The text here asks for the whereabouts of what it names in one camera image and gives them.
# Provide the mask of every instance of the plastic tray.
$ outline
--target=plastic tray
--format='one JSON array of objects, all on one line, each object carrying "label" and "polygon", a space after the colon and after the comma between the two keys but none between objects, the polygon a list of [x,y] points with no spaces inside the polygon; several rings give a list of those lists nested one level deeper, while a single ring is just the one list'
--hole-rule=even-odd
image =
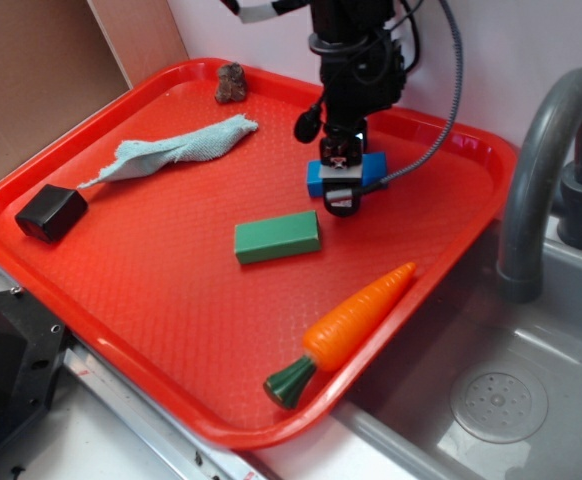
[{"label": "plastic tray", "polygon": [[[363,198],[355,216],[333,217],[307,193],[317,142],[302,145],[292,134],[321,90],[245,68],[247,100],[220,105],[224,63],[163,70],[0,182],[0,266],[184,424],[218,444],[254,449],[329,411],[499,211],[516,153],[458,125],[425,166]],[[14,215],[43,185],[75,188],[95,177],[122,140],[163,139],[237,113],[260,127],[224,157],[83,190],[89,211],[61,242],[17,227]],[[443,123],[403,109],[375,114],[369,151],[386,152],[390,170],[404,166]],[[322,251],[238,263],[236,224],[312,209]],[[262,383],[302,354],[305,329],[411,260],[414,285],[350,361],[318,374],[298,409],[274,405]]]}]

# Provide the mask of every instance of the black cube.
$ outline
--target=black cube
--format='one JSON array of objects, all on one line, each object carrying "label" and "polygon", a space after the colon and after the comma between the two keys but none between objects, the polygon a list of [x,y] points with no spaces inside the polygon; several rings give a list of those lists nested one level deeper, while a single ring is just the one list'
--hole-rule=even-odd
[{"label": "black cube", "polygon": [[60,240],[87,211],[77,190],[45,185],[15,216],[22,231],[47,243]]}]

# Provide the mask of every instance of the light blue cloth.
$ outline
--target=light blue cloth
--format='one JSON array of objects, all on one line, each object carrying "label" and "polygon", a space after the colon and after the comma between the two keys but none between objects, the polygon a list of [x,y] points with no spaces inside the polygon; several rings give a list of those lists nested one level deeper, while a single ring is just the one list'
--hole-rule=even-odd
[{"label": "light blue cloth", "polygon": [[100,170],[97,178],[78,185],[146,177],[171,162],[203,162],[221,157],[258,124],[236,115],[195,132],[157,142],[125,140],[115,152],[115,162]]}]

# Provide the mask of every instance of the drain strainer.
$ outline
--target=drain strainer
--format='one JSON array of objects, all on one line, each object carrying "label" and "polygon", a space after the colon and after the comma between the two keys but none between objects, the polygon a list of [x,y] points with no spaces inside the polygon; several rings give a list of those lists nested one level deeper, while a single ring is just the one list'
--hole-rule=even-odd
[{"label": "drain strainer", "polygon": [[527,370],[512,363],[487,362],[455,381],[451,409],[473,436],[491,443],[512,443],[542,426],[548,401],[540,381]]}]

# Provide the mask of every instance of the sink basin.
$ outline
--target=sink basin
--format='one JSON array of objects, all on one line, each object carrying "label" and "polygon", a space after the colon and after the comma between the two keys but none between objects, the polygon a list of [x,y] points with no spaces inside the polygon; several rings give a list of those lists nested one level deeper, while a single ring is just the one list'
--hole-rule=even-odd
[{"label": "sink basin", "polygon": [[491,226],[335,415],[417,478],[582,478],[582,252],[547,240],[544,291],[496,292]]}]

